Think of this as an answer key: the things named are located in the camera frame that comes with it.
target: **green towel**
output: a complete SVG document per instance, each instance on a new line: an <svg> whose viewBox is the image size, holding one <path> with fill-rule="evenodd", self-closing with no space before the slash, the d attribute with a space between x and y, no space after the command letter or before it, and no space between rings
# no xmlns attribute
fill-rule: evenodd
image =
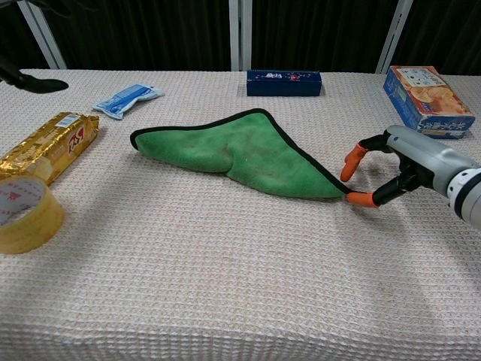
<svg viewBox="0 0 481 361"><path fill-rule="evenodd" d="M224 173L276 196L323 199L350 192L299 148L264 109L203 126L139 129L130 140L150 158L193 171Z"/></svg>

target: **biscuit package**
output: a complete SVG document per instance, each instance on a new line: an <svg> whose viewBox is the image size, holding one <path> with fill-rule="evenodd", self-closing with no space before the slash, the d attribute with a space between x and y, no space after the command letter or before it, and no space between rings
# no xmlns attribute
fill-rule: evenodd
<svg viewBox="0 0 481 361"><path fill-rule="evenodd" d="M52 183L95 139L98 117L63 112L0 159L0 180L34 175Z"/></svg>
<svg viewBox="0 0 481 361"><path fill-rule="evenodd" d="M391 66L384 90L406 126L432 138L459 139L474 115L432 66Z"/></svg>

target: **roll of tape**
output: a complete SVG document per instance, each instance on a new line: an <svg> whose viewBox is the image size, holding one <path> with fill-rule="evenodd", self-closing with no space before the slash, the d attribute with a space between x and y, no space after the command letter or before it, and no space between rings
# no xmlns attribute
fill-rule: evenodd
<svg viewBox="0 0 481 361"><path fill-rule="evenodd" d="M63 223L62 206L42 179L0 180L0 252L23 253L52 238Z"/></svg>

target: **white tablecloth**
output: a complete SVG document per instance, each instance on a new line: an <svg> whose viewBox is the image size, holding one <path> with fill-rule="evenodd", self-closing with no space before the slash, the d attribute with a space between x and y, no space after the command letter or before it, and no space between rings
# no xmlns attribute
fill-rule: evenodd
<svg viewBox="0 0 481 361"><path fill-rule="evenodd" d="M245 73L30 71L67 81L34 95L0 83L0 153L60 111L135 82L163 98L122 121L51 189L65 224L0 256L1 360L481 359L481 237L430 190L381 209L284 199L142 157L148 126L200 125L265 108L338 175L354 144L401 119L384 75L324 73L316 98L246 96ZM454 148L481 161L481 77L445 77L478 117ZM372 153L349 185L394 177Z"/></svg>

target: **gold package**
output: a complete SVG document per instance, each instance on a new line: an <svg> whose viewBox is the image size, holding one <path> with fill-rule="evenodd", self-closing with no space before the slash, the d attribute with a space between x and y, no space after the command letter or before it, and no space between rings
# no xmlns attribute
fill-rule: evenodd
<svg viewBox="0 0 481 361"><path fill-rule="evenodd" d="M59 113L0 159L0 180L12 175L34 175L49 185L97 134L97 116Z"/></svg>

